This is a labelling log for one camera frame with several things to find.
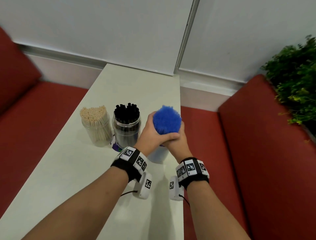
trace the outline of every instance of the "bundle of wooden straws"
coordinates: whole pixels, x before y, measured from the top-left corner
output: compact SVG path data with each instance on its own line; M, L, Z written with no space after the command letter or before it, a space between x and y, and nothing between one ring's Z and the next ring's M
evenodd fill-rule
M107 113L105 106L82 108L80 116L92 142L110 142L112 140L110 115Z

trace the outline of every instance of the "green plant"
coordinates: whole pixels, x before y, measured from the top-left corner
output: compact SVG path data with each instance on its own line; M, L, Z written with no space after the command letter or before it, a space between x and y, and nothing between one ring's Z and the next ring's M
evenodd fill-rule
M286 46L264 66L267 78L276 87L276 98L288 107L289 123L305 124L316 135L316 40Z

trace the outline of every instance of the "blue plastic straws held in hands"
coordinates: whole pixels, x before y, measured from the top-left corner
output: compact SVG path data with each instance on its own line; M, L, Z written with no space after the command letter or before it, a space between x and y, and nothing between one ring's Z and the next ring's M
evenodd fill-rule
M155 129L160 135L179 132L181 121L180 114L173 107L165 105L153 116Z

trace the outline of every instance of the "black cable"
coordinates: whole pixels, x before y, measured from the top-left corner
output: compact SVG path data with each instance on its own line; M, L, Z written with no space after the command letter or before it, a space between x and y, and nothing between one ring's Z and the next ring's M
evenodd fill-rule
M188 202L188 200L186 200L186 198L185 198L184 196L180 195L180 194L179 194L179 196L182 197L182 198L187 202L187 204L188 204L189 207L190 207L190 203Z
M125 195L125 194L128 194L128 193L136 193L137 191L129 191L129 192L127 192L127 193L123 193L122 195L121 195L121 197L123 196L123 195Z

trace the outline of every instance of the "human hand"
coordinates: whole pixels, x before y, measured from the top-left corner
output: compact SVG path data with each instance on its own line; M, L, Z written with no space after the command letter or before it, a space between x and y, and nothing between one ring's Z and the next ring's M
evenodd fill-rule
M184 122L181 123L179 134L179 138L169 140L163 144L169 149L170 153L175 157L178 163L187 157L192 157L192 153L190 152L186 135L184 133Z
M139 136L137 143L135 144L135 148L141 151L146 157L153 152L160 144L180 137L179 133L168 133L164 135L160 135L157 133L154 123L153 123L153 115L155 112L152 112L148 115L148 119L146 125L142 131L142 134Z

